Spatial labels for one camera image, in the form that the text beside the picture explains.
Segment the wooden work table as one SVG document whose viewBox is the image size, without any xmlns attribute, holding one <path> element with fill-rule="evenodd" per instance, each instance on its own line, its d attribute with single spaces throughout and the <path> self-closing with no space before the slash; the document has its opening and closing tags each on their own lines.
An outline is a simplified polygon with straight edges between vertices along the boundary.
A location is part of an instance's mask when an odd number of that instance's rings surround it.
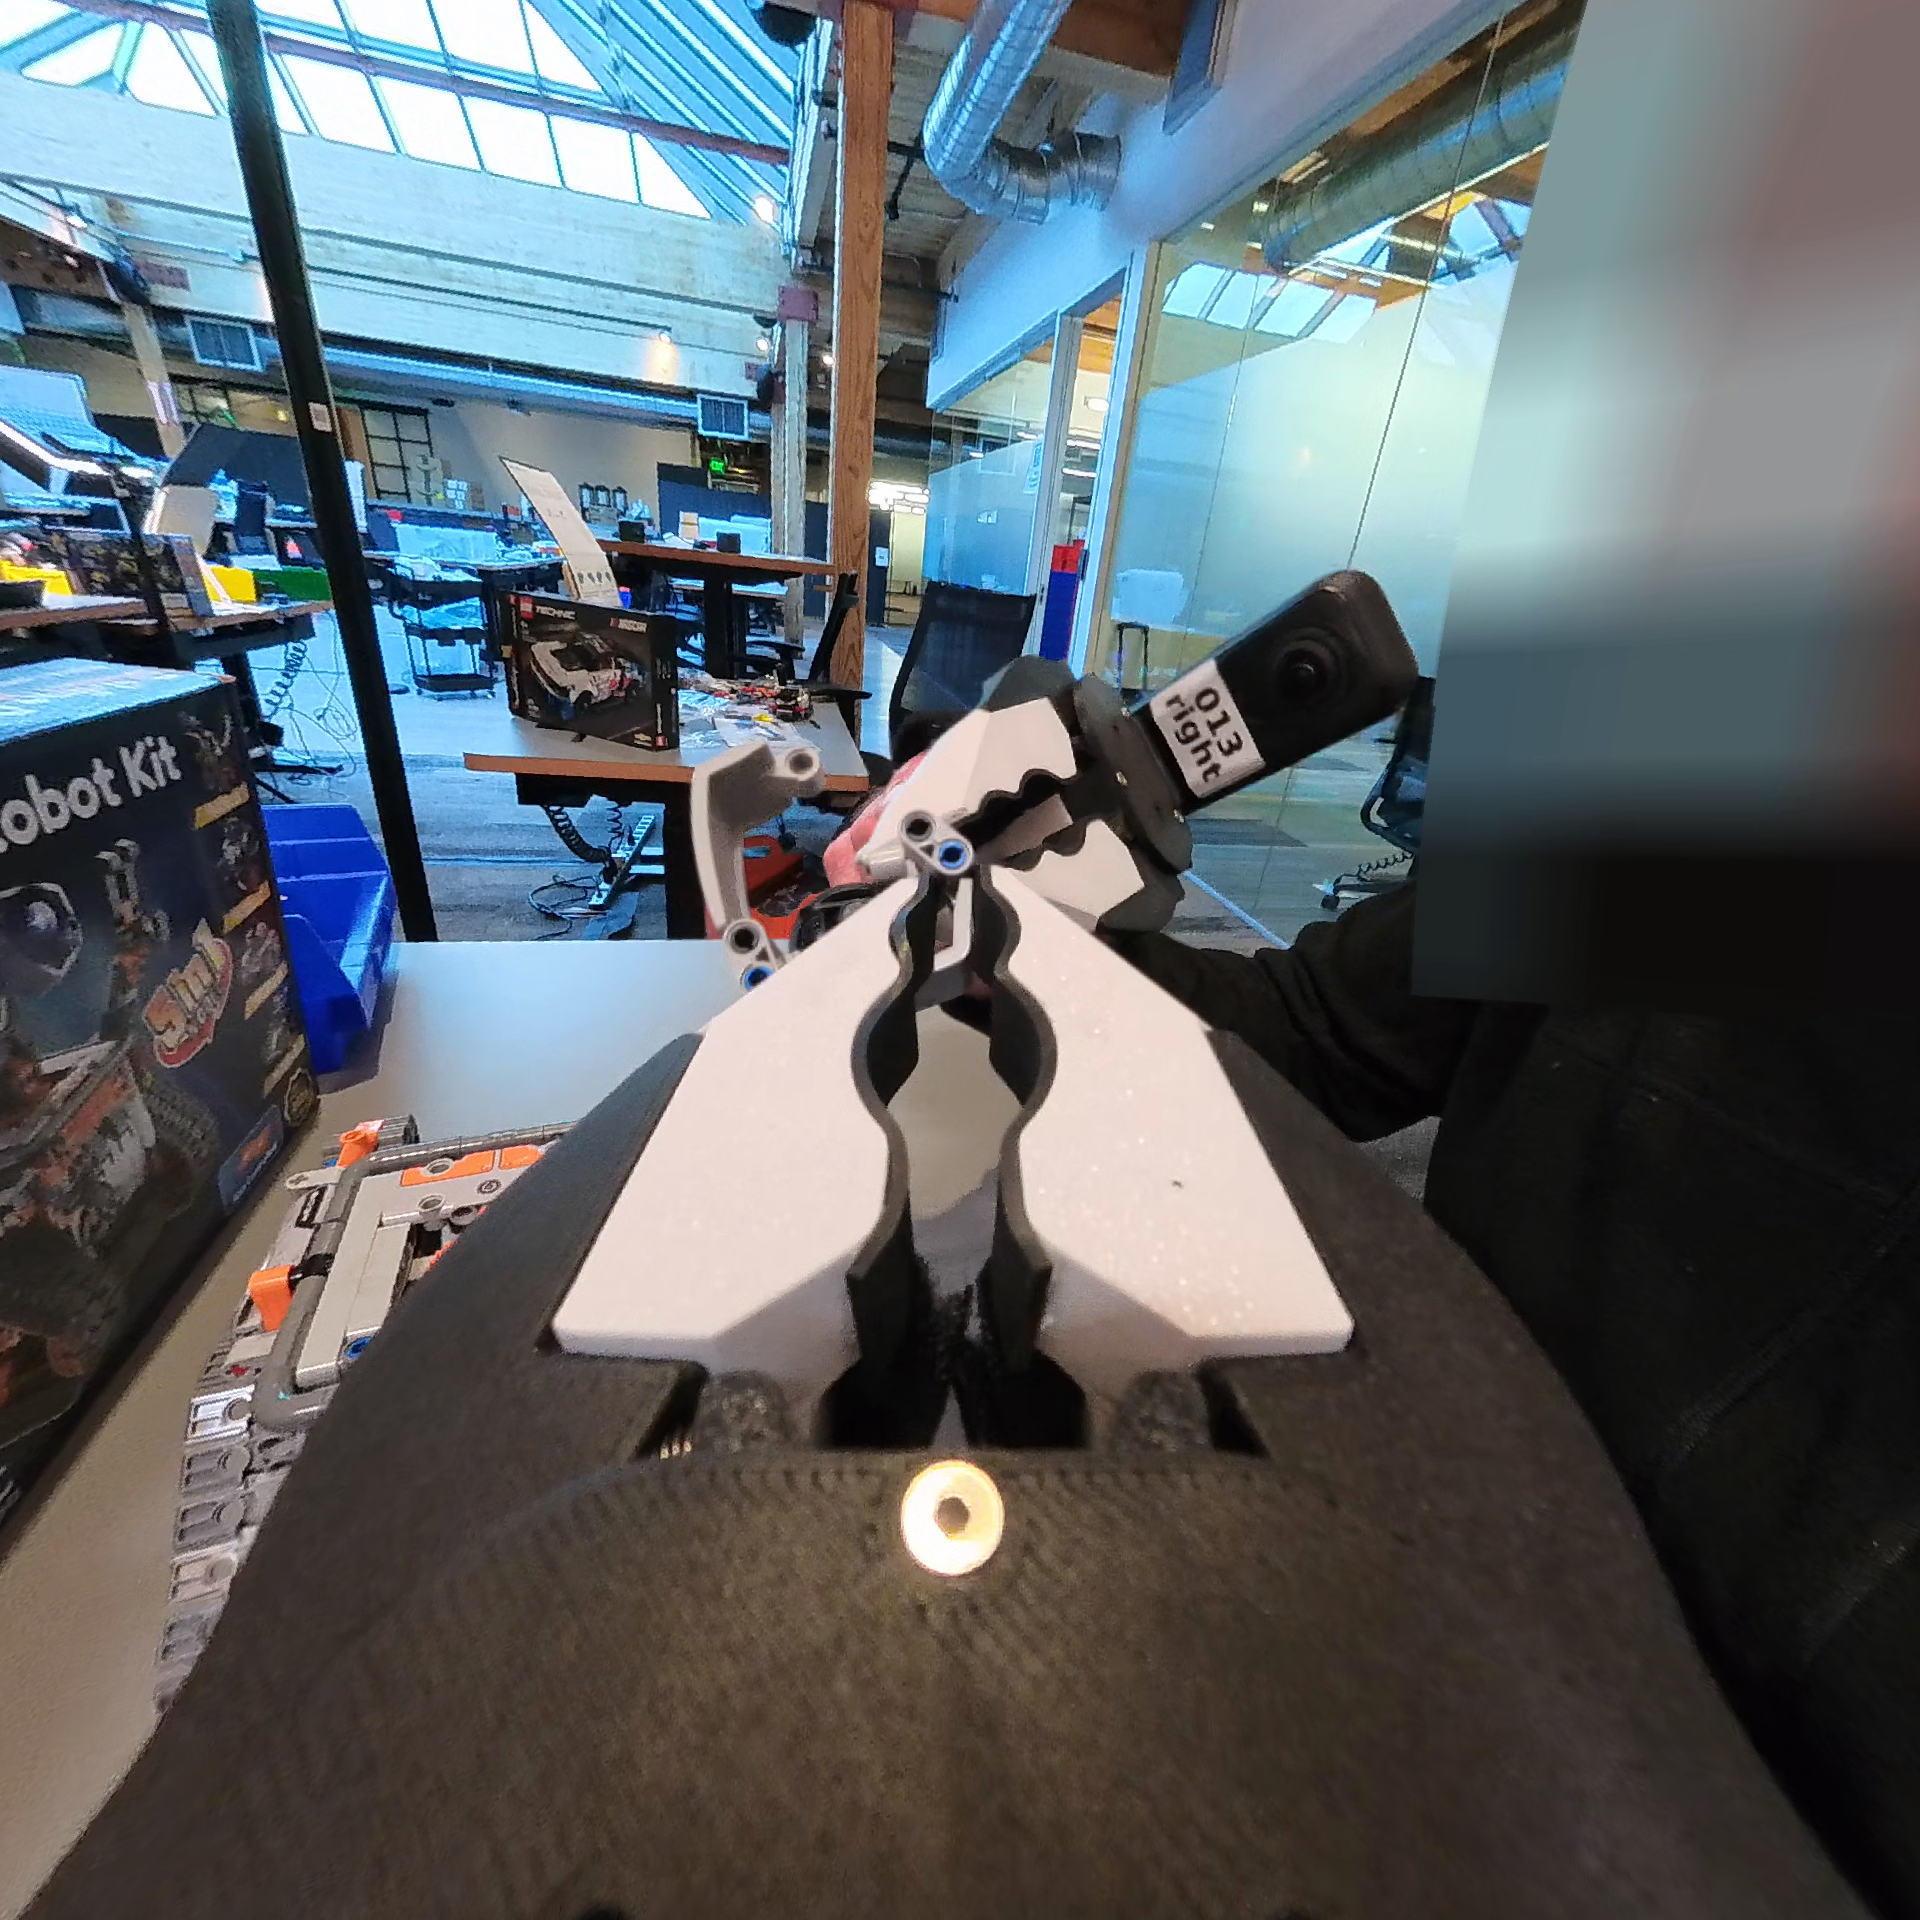
<svg viewBox="0 0 1920 1920">
<path fill-rule="evenodd" d="M 703 938 L 703 884 L 689 832 L 689 783 L 693 769 L 730 752 L 730 741 L 693 729 L 671 752 L 639 752 L 617 741 L 577 736 L 540 729 L 534 720 L 496 714 L 483 736 L 469 741 L 463 765 L 515 775 L 519 800 L 563 800 L 568 791 L 603 795 L 612 800 L 663 806 L 663 901 L 666 936 Z"/>
</svg>

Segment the black printed box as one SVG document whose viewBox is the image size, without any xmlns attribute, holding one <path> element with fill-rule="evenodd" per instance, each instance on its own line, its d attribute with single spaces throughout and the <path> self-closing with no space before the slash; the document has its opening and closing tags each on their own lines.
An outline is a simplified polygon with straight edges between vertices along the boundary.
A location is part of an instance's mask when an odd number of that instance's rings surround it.
<svg viewBox="0 0 1920 1920">
<path fill-rule="evenodd" d="M 511 595 L 511 714 L 540 729 L 676 752 L 681 630 L 676 614 Z"/>
</svg>

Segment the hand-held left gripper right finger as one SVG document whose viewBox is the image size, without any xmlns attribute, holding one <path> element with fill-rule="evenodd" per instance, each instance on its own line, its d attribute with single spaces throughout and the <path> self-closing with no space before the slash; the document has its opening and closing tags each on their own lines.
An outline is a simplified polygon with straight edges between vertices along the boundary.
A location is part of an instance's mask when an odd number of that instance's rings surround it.
<svg viewBox="0 0 1920 1920">
<path fill-rule="evenodd" d="M 1054 1065 L 1001 1197 L 1052 1266 L 1038 1350 L 1079 1389 L 1223 1357 L 1340 1351 L 1352 1320 L 1232 1086 L 1210 1031 L 1019 875 L 1010 986 Z"/>
</svg>

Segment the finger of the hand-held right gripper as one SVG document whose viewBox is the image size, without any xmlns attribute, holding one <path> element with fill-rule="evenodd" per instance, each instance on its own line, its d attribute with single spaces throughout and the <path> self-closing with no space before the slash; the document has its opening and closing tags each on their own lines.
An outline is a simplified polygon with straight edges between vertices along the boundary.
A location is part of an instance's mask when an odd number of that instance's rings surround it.
<svg viewBox="0 0 1920 1920">
<path fill-rule="evenodd" d="M 1103 818 L 1026 810 L 1010 823 L 1010 866 L 1082 927 L 1158 930 L 1182 906 L 1182 880 L 1132 847 Z"/>
<path fill-rule="evenodd" d="M 906 849 L 909 818 L 944 820 L 973 843 L 987 861 L 1019 866 L 1038 855 L 1025 875 L 1033 879 L 1088 879 L 1093 875 L 1093 823 L 1082 823 L 1082 847 L 1057 849 L 1054 835 L 1071 829 L 1062 800 L 1019 800 L 1019 791 L 1052 777 L 1079 775 L 1072 731 L 1054 699 L 1033 699 L 1003 708 L 978 704 L 947 729 L 918 761 L 896 769 L 896 875 L 914 875 L 918 857 Z M 988 806 L 1012 800 L 1015 818 L 1038 810 L 1034 829 L 980 829 Z"/>
</svg>

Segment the blue plastic bin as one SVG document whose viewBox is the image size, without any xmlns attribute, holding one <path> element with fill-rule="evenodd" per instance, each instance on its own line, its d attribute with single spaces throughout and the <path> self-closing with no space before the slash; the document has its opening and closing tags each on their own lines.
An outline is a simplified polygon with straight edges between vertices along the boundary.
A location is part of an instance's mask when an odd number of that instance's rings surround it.
<svg viewBox="0 0 1920 1920">
<path fill-rule="evenodd" d="M 372 1026 L 395 938 L 389 857 L 353 806 L 270 806 L 288 959 L 316 1070 L 338 1072 Z"/>
</svg>

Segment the grey orange tracked toy robot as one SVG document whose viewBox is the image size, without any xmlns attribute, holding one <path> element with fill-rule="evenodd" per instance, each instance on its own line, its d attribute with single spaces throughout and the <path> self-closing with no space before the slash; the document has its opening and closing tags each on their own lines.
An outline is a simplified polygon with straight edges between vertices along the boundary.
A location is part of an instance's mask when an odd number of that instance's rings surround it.
<svg viewBox="0 0 1920 1920">
<path fill-rule="evenodd" d="M 329 1164 L 288 1182 L 288 1215 L 190 1404 L 169 1607 L 156 1631 L 165 1714 L 196 1668 L 311 1424 L 372 1335 L 458 1237 L 534 1169 L 563 1122 L 421 1138 L 413 1116 L 342 1133 Z"/>
</svg>

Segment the wooden pillar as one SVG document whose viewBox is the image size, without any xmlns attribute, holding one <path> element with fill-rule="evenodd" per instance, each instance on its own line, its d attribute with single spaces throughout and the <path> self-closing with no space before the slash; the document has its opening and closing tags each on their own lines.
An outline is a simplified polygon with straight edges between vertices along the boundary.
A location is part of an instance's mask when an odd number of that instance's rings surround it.
<svg viewBox="0 0 1920 1920">
<path fill-rule="evenodd" d="M 877 427 L 883 239 L 888 190 L 888 93 L 896 14 L 888 4 L 842 4 L 835 121 L 832 248 L 832 453 L 830 559 L 854 579 L 854 604 L 832 646 L 832 681 L 864 686 L 864 581 L 872 559 L 872 482 Z"/>
</svg>

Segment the black stand pole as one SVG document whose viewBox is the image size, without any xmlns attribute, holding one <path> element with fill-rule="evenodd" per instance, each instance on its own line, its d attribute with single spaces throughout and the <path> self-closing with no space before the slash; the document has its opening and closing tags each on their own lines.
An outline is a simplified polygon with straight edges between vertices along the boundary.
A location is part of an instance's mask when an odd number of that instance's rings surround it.
<svg viewBox="0 0 1920 1920">
<path fill-rule="evenodd" d="M 372 588 L 365 571 L 361 522 L 353 515 L 347 453 L 335 415 L 335 386 L 321 351 L 321 331 L 308 281 L 302 234 L 288 152 L 270 89 L 262 20 L 252 4 L 209 4 L 214 50 L 225 77 L 225 121 L 234 132 L 244 181 L 262 272 L 271 304 L 278 346 L 285 356 L 288 399 L 302 444 L 311 519 L 335 590 L 342 651 L 353 681 L 365 765 L 395 879 L 400 924 L 412 944 L 439 944 L 439 912 L 418 843 L 413 798 L 390 704 L 389 663 L 381 651 Z"/>
</svg>

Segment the person's right forearm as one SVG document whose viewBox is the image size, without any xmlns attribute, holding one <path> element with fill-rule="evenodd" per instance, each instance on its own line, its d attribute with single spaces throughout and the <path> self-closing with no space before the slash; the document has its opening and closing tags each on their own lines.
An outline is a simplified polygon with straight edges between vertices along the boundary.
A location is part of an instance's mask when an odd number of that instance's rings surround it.
<svg viewBox="0 0 1920 1920">
<path fill-rule="evenodd" d="M 1409 987 L 1415 901 L 1403 884 L 1254 954 L 1165 930 L 1114 930 L 1109 944 L 1279 1070 L 1346 1138 L 1374 1141 L 1443 1116 L 1481 1021 L 1477 1001 Z"/>
</svg>

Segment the black office chair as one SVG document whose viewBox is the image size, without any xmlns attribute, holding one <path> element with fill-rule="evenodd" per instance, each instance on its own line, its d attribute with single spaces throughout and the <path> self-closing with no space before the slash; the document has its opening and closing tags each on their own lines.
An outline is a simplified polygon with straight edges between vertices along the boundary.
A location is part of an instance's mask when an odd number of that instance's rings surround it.
<svg viewBox="0 0 1920 1920">
<path fill-rule="evenodd" d="M 888 695 L 888 760 L 918 760 L 969 714 L 987 681 L 1025 655 L 1034 595 L 927 581 L 924 611 Z"/>
<path fill-rule="evenodd" d="M 1422 676 L 1398 714 L 1379 783 L 1362 806 L 1362 829 L 1379 835 L 1392 849 L 1321 880 L 1320 897 L 1325 912 L 1337 912 L 1346 901 L 1392 892 L 1415 875 L 1415 857 L 1422 849 L 1429 741 L 1435 678 Z"/>
</svg>

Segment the blue cardboard box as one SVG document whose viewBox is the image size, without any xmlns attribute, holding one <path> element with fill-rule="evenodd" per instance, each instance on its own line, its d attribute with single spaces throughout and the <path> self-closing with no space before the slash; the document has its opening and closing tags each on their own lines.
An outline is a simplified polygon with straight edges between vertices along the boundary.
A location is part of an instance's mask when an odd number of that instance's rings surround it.
<svg viewBox="0 0 1920 1920">
<path fill-rule="evenodd" d="M 4 1514 L 316 1100 L 232 686 L 9 668 Z"/>
</svg>

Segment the grey curved panel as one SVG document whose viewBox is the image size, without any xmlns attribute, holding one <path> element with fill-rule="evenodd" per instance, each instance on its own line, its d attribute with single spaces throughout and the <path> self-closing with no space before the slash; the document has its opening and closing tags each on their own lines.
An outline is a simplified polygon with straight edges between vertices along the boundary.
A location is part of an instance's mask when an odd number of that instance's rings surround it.
<svg viewBox="0 0 1920 1920">
<path fill-rule="evenodd" d="M 822 791 L 826 765 L 810 745 L 739 745 L 693 769 L 689 835 L 703 906 L 744 987 L 781 964 L 773 938 L 752 915 L 744 835 Z"/>
</svg>

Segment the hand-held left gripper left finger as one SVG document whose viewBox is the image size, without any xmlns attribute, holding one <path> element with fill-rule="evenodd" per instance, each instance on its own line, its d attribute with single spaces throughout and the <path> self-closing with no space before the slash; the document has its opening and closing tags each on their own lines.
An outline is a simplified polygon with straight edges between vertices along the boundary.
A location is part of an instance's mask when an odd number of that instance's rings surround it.
<svg viewBox="0 0 1920 1920">
<path fill-rule="evenodd" d="M 924 879 L 712 1017 L 555 1312 L 568 1351 L 842 1374 L 909 1341 L 906 1146 L 877 1078 L 914 1070 Z"/>
</svg>

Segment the silver ventilation duct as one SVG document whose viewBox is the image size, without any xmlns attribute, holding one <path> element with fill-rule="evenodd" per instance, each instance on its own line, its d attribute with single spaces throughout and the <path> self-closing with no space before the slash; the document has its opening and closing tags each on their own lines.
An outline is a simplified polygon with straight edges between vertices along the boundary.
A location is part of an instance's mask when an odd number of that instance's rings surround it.
<svg viewBox="0 0 1920 1920">
<path fill-rule="evenodd" d="M 973 213 L 1048 221 L 1057 207 L 1109 207 L 1123 161 L 1111 134 L 1071 132 L 1019 149 L 1003 142 L 1019 86 L 1034 71 L 1071 4 L 978 4 L 924 114 L 924 166 Z"/>
</svg>

